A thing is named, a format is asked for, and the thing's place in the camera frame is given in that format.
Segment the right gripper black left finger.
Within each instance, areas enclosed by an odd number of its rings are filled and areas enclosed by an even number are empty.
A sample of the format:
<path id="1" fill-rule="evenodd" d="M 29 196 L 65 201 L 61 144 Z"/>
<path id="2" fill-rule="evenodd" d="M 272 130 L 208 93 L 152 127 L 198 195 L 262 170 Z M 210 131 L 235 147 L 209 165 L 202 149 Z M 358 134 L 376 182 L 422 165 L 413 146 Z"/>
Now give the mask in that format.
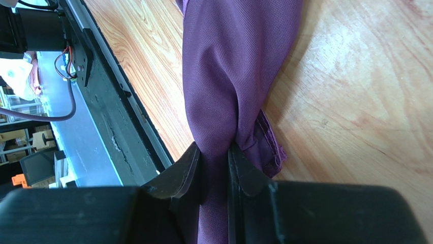
<path id="1" fill-rule="evenodd" d="M 193 142 L 176 163 L 140 188 L 141 243 L 197 243 L 200 157 Z"/>

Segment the purple cloth napkin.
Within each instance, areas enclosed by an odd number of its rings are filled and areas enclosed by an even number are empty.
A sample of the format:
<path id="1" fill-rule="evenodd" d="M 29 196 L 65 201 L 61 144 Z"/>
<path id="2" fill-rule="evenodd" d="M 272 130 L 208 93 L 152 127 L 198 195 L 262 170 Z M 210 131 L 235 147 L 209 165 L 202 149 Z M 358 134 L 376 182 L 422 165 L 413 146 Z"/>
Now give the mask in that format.
<path id="1" fill-rule="evenodd" d="M 268 177 L 287 155 L 262 110 L 300 27 L 302 1 L 177 1 L 185 111 L 201 151 L 198 243 L 228 243 L 228 151 Z"/>

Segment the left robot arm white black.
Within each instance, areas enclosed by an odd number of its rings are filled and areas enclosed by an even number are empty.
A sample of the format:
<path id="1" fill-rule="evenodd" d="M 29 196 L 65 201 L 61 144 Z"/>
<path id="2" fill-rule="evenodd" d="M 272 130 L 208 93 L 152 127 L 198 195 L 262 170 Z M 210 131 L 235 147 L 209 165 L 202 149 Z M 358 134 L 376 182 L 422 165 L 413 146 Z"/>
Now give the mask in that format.
<path id="1" fill-rule="evenodd" d="M 46 3 L 1 1 L 1 58 L 22 59 L 29 51 L 66 49 L 65 15 L 58 1 Z"/>

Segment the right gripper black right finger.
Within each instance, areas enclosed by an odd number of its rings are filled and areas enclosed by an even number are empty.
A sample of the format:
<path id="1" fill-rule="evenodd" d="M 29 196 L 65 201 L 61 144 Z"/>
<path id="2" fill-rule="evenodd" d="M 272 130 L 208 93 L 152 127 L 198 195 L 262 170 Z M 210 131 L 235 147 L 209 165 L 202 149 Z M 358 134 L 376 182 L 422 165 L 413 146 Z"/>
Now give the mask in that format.
<path id="1" fill-rule="evenodd" d="M 228 152 L 228 172 L 229 243 L 271 242 L 270 179 L 235 143 Z"/>

